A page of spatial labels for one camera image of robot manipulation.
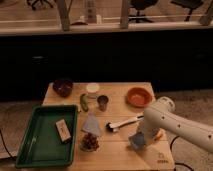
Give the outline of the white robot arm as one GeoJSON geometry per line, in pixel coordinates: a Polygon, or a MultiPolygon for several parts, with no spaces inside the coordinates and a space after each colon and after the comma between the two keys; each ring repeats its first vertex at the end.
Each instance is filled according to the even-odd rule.
{"type": "Polygon", "coordinates": [[[159,130],[164,129],[213,154],[213,126],[180,117],[174,111],[175,103],[168,97],[144,108],[137,131],[144,135],[146,144],[153,143],[159,130]]]}

